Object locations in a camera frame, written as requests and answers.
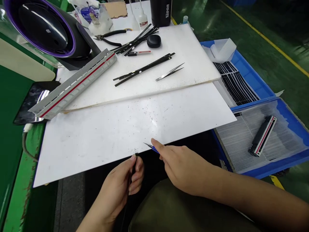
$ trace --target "black-handled pliers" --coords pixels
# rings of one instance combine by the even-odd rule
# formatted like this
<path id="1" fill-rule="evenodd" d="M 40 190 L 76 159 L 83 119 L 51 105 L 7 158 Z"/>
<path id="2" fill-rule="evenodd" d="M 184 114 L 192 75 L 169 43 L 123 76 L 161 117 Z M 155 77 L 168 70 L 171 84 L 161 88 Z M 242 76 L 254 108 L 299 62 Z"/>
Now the black-handled pliers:
<path id="1" fill-rule="evenodd" d="M 116 34 L 121 34 L 121 33 L 126 33 L 126 30 L 117 30 L 117 31 L 108 32 L 104 35 L 95 35 L 95 40 L 103 40 L 104 42 L 108 43 L 109 45 L 121 47 L 122 46 L 121 43 L 114 43 L 114 42 L 110 42 L 107 39 L 105 39 L 105 37 L 109 37 L 111 35 L 116 35 Z"/>

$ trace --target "yellow floor line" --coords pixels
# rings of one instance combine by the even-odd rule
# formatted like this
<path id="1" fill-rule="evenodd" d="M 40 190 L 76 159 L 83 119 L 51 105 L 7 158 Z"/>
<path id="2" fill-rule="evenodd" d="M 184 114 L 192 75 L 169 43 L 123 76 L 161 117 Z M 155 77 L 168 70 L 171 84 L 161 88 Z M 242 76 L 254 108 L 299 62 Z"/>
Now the yellow floor line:
<path id="1" fill-rule="evenodd" d="M 271 181 L 274 183 L 275 186 L 284 190 L 284 187 L 282 186 L 282 184 L 280 183 L 280 181 L 278 180 L 277 177 L 270 175 L 270 178 L 271 178 Z"/>
<path id="2" fill-rule="evenodd" d="M 233 10 L 230 6 L 220 0 L 222 4 L 224 4 L 227 8 L 229 8 L 234 14 L 236 14 L 245 24 L 251 27 L 256 33 L 258 33 L 263 39 L 265 39 L 270 45 L 272 45 L 278 52 L 280 52 L 289 62 L 291 62 L 295 67 L 297 67 L 303 74 L 309 77 L 309 73 L 306 72 L 301 66 L 299 66 L 291 57 L 289 57 L 284 51 L 277 47 L 273 42 L 271 42 L 265 35 L 260 33 L 255 27 L 253 27 L 248 21 L 246 21 L 242 16 L 240 16 L 235 10 Z"/>
<path id="3" fill-rule="evenodd" d="M 176 23 L 175 19 L 173 18 L 173 16 L 171 16 L 171 20 L 172 20 L 174 25 L 177 25 L 177 23 Z"/>

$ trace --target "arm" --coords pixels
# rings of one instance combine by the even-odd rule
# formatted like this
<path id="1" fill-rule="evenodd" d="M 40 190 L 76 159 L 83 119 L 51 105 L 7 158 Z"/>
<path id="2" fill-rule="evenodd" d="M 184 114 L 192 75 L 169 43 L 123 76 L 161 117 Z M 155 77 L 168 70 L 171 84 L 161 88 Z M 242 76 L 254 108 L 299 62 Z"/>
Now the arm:
<path id="1" fill-rule="evenodd" d="M 135 162 L 136 172 L 132 175 L 128 192 L 128 178 Z M 143 177 L 143 161 L 135 155 L 111 170 L 77 232 L 112 231 L 116 217 L 125 206 L 128 195 L 133 195 L 140 190 Z"/>
<path id="2" fill-rule="evenodd" d="M 309 231 L 309 205 L 261 180 L 225 171 L 186 146 L 152 139 L 171 182 L 180 190 L 231 206 L 262 225 L 281 231 Z"/>

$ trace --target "black strip bundle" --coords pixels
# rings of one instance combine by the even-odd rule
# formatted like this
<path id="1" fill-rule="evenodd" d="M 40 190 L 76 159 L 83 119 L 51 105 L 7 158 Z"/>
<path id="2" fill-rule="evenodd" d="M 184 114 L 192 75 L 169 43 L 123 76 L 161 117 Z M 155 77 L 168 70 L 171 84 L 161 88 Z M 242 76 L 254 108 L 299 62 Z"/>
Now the black strip bundle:
<path id="1" fill-rule="evenodd" d="M 138 70 L 135 70 L 131 73 L 128 73 L 128 74 L 125 74 L 125 75 L 122 75 L 120 77 L 113 79 L 113 81 L 122 80 L 122 81 L 118 82 L 117 84 L 115 84 L 115 86 L 117 87 L 118 85 L 122 84 L 123 82 L 126 82 L 127 80 L 131 79 L 132 77 L 135 77 L 136 75 L 142 73 L 143 71 L 146 71 L 147 69 L 150 69 L 150 68 L 152 68 L 152 67 L 154 67 L 158 64 L 161 64 L 161 63 L 163 63 L 167 60 L 170 60 L 172 58 L 172 55 L 174 55 L 174 54 L 175 53 L 172 53 L 172 54 L 168 53 L 165 56 L 162 56 L 160 59 L 157 59 L 156 61 L 154 61 L 154 62 L 152 62 L 152 63 L 150 63 L 150 64 L 148 64 L 148 65 L 146 65 L 146 66 L 144 66 L 144 67 L 142 67 Z"/>
<path id="2" fill-rule="evenodd" d="M 116 54 L 119 53 L 125 53 L 125 56 L 127 56 L 128 52 L 132 51 L 134 48 L 136 48 L 141 42 L 147 40 L 147 37 L 153 34 L 158 33 L 158 27 L 154 26 L 153 28 L 151 28 L 144 36 L 142 36 L 147 29 L 150 27 L 151 24 L 148 25 L 147 28 L 145 28 L 145 30 L 142 31 L 141 34 L 138 35 L 138 37 L 136 37 L 134 40 L 122 45 L 121 47 L 118 48 L 114 48 L 111 51 L 114 51 Z"/>
<path id="3" fill-rule="evenodd" d="M 260 100 L 257 94 L 248 86 L 240 72 L 230 63 L 214 63 L 222 81 L 237 105 Z"/>

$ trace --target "smartphone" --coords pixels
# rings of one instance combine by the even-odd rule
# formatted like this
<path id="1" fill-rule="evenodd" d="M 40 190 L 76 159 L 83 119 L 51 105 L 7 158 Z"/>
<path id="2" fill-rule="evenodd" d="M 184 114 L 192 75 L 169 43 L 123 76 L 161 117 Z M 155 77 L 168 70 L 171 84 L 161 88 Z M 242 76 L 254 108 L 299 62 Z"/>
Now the smartphone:
<path id="1" fill-rule="evenodd" d="M 36 117 L 34 113 L 28 112 L 35 104 L 46 97 L 51 91 L 60 85 L 58 81 L 35 82 L 28 91 L 13 124 L 25 125 L 27 123 L 45 122 L 47 120 Z"/>

